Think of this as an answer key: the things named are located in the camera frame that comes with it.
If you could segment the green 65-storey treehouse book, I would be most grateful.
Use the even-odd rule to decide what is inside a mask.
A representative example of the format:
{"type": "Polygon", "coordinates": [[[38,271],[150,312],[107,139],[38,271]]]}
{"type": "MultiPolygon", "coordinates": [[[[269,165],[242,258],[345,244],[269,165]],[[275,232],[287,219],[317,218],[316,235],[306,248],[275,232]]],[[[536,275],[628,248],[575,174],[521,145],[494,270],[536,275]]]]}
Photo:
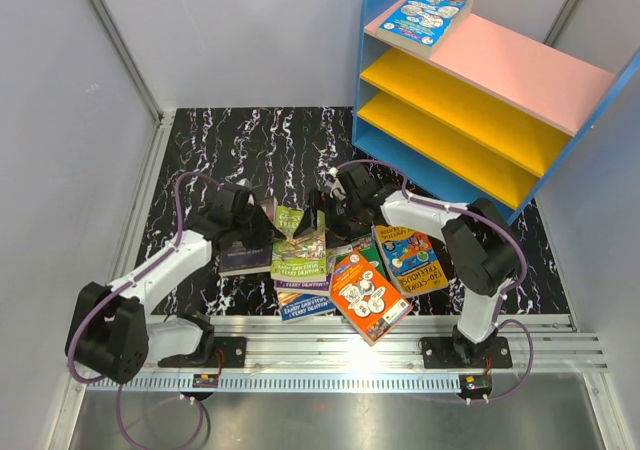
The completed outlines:
{"type": "Polygon", "coordinates": [[[325,236],[325,215],[318,211],[317,227],[294,237],[302,222],[304,212],[278,205],[274,224],[285,236],[272,247],[271,277],[287,283],[322,282],[327,275],[327,247],[325,236]]]}

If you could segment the dark navy paperback book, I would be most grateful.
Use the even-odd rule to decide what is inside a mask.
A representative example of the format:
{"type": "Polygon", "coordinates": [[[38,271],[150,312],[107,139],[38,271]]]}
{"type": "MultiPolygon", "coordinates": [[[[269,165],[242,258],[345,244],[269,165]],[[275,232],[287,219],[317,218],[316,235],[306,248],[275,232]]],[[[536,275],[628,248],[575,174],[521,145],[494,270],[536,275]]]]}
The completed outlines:
{"type": "MultiPolygon", "coordinates": [[[[273,202],[278,205],[275,196],[269,196],[262,202],[273,202]]],[[[253,236],[252,217],[256,206],[249,216],[243,220],[245,229],[240,241],[236,241],[225,252],[220,254],[218,273],[222,277],[240,276],[269,272],[271,269],[272,244],[259,243],[253,236]]]]}

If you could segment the purple treehouse book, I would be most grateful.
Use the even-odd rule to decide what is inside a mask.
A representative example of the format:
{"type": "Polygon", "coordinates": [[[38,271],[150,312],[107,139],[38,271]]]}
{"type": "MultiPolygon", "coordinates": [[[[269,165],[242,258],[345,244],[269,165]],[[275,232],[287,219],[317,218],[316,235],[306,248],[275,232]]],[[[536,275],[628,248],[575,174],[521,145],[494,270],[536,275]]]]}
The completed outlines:
{"type": "Polygon", "coordinates": [[[335,259],[328,261],[328,273],[323,281],[319,282],[285,282],[281,280],[274,281],[274,289],[277,292],[301,293],[315,296],[328,297],[330,293],[333,270],[335,267],[335,259]]]}

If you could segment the light blue 26-storey treehouse book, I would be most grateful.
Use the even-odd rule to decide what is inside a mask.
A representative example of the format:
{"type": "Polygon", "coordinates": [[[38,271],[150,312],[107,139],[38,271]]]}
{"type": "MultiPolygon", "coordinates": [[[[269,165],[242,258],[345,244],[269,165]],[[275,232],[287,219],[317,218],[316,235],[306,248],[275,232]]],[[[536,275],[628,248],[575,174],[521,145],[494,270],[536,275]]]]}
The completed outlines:
{"type": "Polygon", "coordinates": [[[430,58],[471,13],[474,0],[405,0],[375,36],[390,45],[430,58]]]}

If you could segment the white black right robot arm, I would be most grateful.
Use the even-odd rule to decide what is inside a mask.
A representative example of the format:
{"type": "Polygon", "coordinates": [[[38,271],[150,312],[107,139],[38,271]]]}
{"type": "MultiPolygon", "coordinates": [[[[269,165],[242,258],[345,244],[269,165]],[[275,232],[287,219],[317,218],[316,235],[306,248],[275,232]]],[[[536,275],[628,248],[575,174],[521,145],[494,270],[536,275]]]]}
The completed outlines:
{"type": "Polygon", "coordinates": [[[323,188],[310,191],[294,235],[325,227],[328,243],[341,245],[376,225],[405,227],[444,245],[464,286],[448,352],[464,367],[482,363],[506,294],[527,272],[524,252],[497,207],[485,198],[450,203],[420,197],[404,185],[382,183],[355,160],[331,169],[323,188]]]}

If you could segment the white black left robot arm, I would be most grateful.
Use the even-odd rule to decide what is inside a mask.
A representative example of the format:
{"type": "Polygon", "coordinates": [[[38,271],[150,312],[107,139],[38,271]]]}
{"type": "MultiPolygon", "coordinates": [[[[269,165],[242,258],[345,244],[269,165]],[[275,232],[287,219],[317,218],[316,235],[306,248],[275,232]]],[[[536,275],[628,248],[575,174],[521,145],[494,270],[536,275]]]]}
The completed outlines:
{"type": "Polygon", "coordinates": [[[68,370],[81,383],[125,384],[147,364],[206,366],[219,354],[213,325],[187,314],[152,323],[152,311],[234,243],[261,249],[283,237],[247,180],[220,185],[162,250],[106,285],[82,288],[65,345],[68,370]],[[79,366],[94,372],[93,379],[79,366]]]}

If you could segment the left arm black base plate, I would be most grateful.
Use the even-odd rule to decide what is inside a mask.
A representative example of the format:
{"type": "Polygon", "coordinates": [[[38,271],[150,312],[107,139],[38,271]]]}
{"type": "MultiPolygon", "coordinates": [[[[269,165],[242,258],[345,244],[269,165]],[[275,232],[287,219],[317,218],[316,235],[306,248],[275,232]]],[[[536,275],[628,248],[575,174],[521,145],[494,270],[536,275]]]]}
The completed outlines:
{"type": "Polygon", "coordinates": [[[246,361],[246,337],[207,337],[191,354],[173,355],[158,362],[160,368],[242,369],[246,361]]]}

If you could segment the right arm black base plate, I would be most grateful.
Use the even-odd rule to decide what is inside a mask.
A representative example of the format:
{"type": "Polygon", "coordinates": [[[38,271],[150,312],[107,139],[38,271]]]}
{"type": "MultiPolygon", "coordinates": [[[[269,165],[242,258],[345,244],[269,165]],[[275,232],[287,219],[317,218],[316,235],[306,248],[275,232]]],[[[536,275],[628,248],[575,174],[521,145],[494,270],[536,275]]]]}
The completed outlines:
{"type": "Polygon", "coordinates": [[[511,369],[513,361],[508,340],[492,336],[472,344],[452,336],[431,336],[419,340],[425,369],[511,369]]]}

